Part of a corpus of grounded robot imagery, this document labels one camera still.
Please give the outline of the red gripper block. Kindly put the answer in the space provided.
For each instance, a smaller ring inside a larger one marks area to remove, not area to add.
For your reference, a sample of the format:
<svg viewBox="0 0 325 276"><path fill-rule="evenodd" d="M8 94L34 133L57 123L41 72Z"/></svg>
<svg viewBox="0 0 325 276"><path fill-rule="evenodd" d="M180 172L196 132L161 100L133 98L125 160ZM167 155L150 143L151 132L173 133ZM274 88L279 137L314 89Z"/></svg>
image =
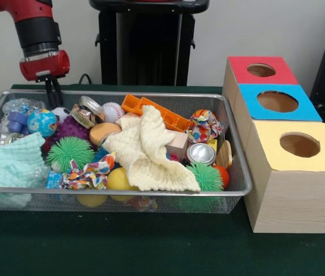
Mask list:
<svg viewBox="0 0 325 276"><path fill-rule="evenodd" d="M62 78L70 70L70 60L65 50L51 51L24 57L20 60L20 70L28 81L39 81L44 75L52 75L56 78L45 80L49 107L63 106L63 95L57 78Z"/></svg>

